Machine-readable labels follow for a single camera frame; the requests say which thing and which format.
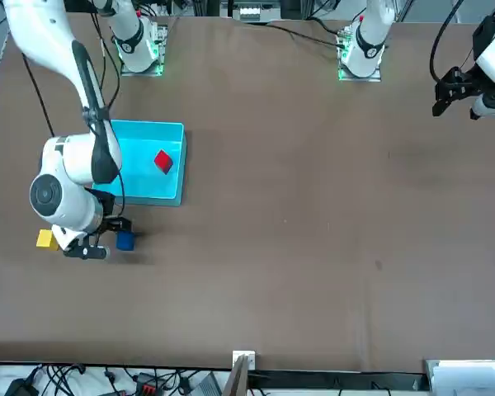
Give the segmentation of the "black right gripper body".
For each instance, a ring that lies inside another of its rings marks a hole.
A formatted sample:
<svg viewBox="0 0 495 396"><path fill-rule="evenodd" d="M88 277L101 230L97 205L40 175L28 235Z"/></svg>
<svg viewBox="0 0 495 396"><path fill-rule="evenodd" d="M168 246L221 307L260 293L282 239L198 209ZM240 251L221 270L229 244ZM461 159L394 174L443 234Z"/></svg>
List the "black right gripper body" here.
<svg viewBox="0 0 495 396"><path fill-rule="evenodd" d="M106 231L116 219L116 216L113 214L116 197L105 191L94 191L92 194L101 207L101 219L98 221L99 225L97 226L96 231Z"/></svg>

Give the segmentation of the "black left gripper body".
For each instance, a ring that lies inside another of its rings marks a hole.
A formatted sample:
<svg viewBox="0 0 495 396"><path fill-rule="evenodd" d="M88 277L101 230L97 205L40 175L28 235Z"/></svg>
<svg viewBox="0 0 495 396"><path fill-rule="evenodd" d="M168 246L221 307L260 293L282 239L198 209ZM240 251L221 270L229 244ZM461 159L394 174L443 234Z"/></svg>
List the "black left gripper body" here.
<svg viewBox="0 0 495 396"><path fill-rule="evenodd" d="M435 85L435 98L438 102L453 102L480 94L482 72L474 65L467 71L454 66Z"/></svg>

